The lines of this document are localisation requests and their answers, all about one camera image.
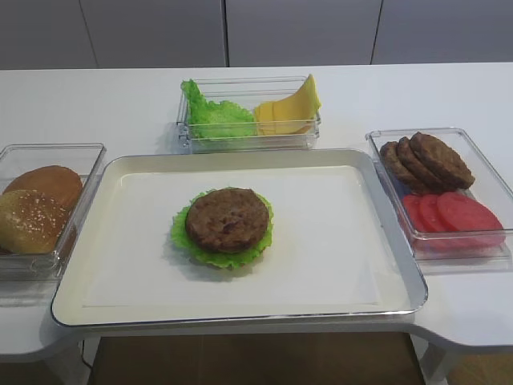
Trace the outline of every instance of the meat patty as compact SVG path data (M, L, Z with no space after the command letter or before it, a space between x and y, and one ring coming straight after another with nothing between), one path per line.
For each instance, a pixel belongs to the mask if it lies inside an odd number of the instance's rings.
M403 136L398 143L398 159L402 165L421 180L433 193L444 193L453 191L454 188L444 185L444 183L433 174L414 154L410 148L410 140Z
M212 252L239 253L256 245L269 225L269 211L250 189L224 188L198 198L185 220L187 235Z
M440 139L417 132L411 137L410 147L444 184L467 189L474 183L475 178L459 154Z
M424 195L430 193L430 189L422 183L408 168L402 165L397 154L398 142L387 142L379 150L382 162L402 183L406 184L411 192Z

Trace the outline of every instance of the clear plastic container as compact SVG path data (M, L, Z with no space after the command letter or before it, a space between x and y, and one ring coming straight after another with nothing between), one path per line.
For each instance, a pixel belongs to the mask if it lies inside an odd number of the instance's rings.
M102 144L12 144L0 152L0 192L16 177L36 168L59 165L77 172L83 191L50 253L0 255L0 279L56 279L62 273L103 171Z
M462 157L472 171L475 182L468 190L460 192L488 207L500 220L503 230L424 233L414 228L402 203L402 198L410 190L383 166L379 150L386 142L399 141L403 136L410 138L416 132L436 136ZM513 193L465 131L458 128L377 131L367 134L366 139L370 143L382 185L395 208L414 256L424 266L429 267L423 267L424 272L511 268ZM494 246L482 246L490 237L504 239L504 242Z
M252 112L262 102L280 100L292 95L305 80L306 77L300 76L195 81L208 101L229 100ZM176 126L179 130L179 141L183 148L190 153L208 153L313 148L319 137L320 123L321 117L317 113L311 120L189 124L188 100L182 92ZM290 135L263 135L266 130L276 128L293 128L296 133ZM202 138L201 131L204 129L215 130L218 134L216 134L216 137ZM234 129L244 132L246 136L233 136L231 132Z

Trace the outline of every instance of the table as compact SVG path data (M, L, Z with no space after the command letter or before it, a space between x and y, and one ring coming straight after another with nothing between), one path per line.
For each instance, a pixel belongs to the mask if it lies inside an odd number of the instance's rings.
M172 146L183 79L307 75L317 81L318 148L366 149L364 135L399 128L464 128L513 185L513 63L348 67L0 71L0 146L102 142L107 160L176 152ZM443 351L513 351L513 273L426 277L429 299L391 322L68 330L46 306L0 308L0 359L44 359L84 336L287 331L400 330Z

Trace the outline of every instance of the bun top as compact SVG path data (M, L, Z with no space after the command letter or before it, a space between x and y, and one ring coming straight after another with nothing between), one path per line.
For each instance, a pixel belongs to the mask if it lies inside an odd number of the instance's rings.
M36 190L52 197L67 210L72 210L82 192L79 174L62 166L46 166L25 172L14 179L4 193L16 190Z
M51 197L16 190L0 196L0 246L13 253L49 253L70 212Z

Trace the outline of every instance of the cabinet door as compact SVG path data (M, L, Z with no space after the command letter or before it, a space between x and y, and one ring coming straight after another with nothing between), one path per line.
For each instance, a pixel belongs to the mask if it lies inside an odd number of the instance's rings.
M381 0L226 0L231 67L370 64Z
M373 63L513 60L512 0L383 0Z
M221 0L81 0L101 67L224 67Z
M79 0L0 1L0 69L95 67Z

